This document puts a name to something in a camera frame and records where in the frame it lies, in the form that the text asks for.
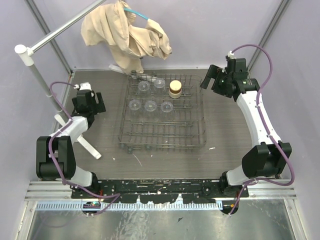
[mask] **white stand leg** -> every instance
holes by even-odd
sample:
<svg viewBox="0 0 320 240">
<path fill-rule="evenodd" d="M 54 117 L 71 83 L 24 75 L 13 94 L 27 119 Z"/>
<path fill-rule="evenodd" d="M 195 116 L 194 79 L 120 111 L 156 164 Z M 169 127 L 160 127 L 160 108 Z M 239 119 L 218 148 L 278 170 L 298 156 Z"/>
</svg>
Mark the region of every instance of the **white stand leg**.
<svg viewBox="0 0 320 240">
<path fill-rule="evenodd" d="M 56 114 L 54 118 L 61 126 L 66 125 L 65 121 L 59 114 Z M 82 135 L 80 135 L 76 141 L 80 143 L 95 159 L 101 158 L 101 154 L 87 140 L 85 140 Z"/>
</svg>

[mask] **wooden surface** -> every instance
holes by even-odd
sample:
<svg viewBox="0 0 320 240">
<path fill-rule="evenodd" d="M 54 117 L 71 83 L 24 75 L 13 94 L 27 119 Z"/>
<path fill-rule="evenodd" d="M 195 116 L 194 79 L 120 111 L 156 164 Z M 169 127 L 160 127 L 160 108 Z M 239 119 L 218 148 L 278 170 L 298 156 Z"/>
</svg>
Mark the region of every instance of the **wooden surface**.
<svg viewBox="0 0 320 240">
<path fill-rule="evenodd" d="M 157 70 L 157 73 L 195 74 L 203 79 L 206 70 Z M 90 82 L 101 92 L 106 112 L 95 117 L 84 137 L 102 154 L 94 159 L 81 145 L 73 145 L 77 165 L 94 172 L 98 178 L 218 178 L 224 171 L 238 167 L 251 148 L 245 118 L 233 99 L 203 90 L 207 142 L 199 150 L 134 150 L 119 148 L 119 127 L 127 84 L 124 74 L 112 71 L 77 71 L 73 83 Z M 72 111 L 71 90 L 67 109 Z"/>
</svg>

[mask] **beige cloth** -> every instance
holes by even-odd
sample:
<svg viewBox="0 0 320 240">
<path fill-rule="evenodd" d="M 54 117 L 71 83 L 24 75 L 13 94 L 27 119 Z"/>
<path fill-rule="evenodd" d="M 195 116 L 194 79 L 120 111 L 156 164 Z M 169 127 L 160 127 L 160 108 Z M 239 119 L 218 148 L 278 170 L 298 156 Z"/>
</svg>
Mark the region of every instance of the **beige cloth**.
<svg viewBox="0 0 320 240">
<path fill-rule="evenodd" d="M 124 8 L 130 7 L 121 0 L 97 7 L 84 18 L 81 35 L 87 46 L 107 43 L 115 62 L 126 74 L 143 73 L 140 58 L 166 59 L 172 52 L 169 38 L 151 19 L 147 20 L 145 28 L 132 26 L 136 15 Z"/>
</svg>

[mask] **wire rack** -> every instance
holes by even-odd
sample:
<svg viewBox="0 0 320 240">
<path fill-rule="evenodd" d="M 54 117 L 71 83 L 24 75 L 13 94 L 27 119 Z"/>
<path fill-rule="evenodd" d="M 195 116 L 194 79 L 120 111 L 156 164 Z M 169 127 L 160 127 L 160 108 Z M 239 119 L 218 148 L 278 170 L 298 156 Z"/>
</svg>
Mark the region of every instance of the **wire rack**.
<svg viewBox="0 0 320 240">
<path fill-rule="evenodd" d="M 166 93 L 157 95 L 153 92 L 152 82 L 156 78 L 165 79 Z M 141 80 L 151 83 L 151 95 L 141 98 L 138 94 L 138 84 Z M 182 83 L 182 95 L 177 99 L 170 98 L 169 85 L 173 80 Z M 120 122 L 119 142 L 121 148 L 128 153 L 133 149 L 145 147 L 167 149 L 197 149 L 206 144 L 206 124 L 204 118 L 203 94 L 200 86 L 201 78 L 188 74 L 133 74 L 128 77 L 125 91 L 123 111 Z M 139 99 L 142 105 L 147 100 L 154 100 L 157 107 L 170 101 L 173 104 L 172 119 L 131 119 L 129 102 Z"/>
</svg>

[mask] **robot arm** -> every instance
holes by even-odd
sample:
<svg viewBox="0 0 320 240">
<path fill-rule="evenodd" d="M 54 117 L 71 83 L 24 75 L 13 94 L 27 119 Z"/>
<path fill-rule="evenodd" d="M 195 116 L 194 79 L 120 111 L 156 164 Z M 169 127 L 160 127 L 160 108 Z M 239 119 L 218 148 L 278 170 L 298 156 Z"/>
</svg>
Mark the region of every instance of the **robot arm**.
<svg viewBox="0 0 320 240">
<path fill-rule="evenodd" d="M 54 157 L 64 177 L 71 183 L 86 187 L 93 192 L 99 191 L 96 175 L 77 166 L 73 143 L 82 133 L 88 130 L 95 120 L 95 115 L 106 111 L 101 93 L 95 94 L 88 82 L 78 86 L 76 97 L 72 99 L 74 113 L 68 120 L 68 128 L 61 127 L 50 136 L 41 136 L 36 142 L 36 174 L 40 179 L 60 179 L 59 172 L 49 153 L 49 141 L 59 133 L 52 142 Z"/>
<path fill-rule="evenodd" d="M 242 158 L 241 165 L 222 174 L 220 178 L 222 191 L 229 186 L 242 185 L 249 179 L 279 175 L 286 166 L 286 161 L 269 138 L 256 107 L 259 83 L 256 79 L 249 78 L 245 58 L 232 57 L 229 54 L 226 57 L 226 68 L 211 65 L 200 85 L 201 88 L 207 89 L 210 80 L 214 79 L 211 89 L 215 93 L 234 99 L 244 115 L 251 135 L 252 149 Z M 259 106 L 271 135 L 289 157 L 291 146 L 289 143 L 283 143 L 274 130 L 262 98 Z"/>
</svg>

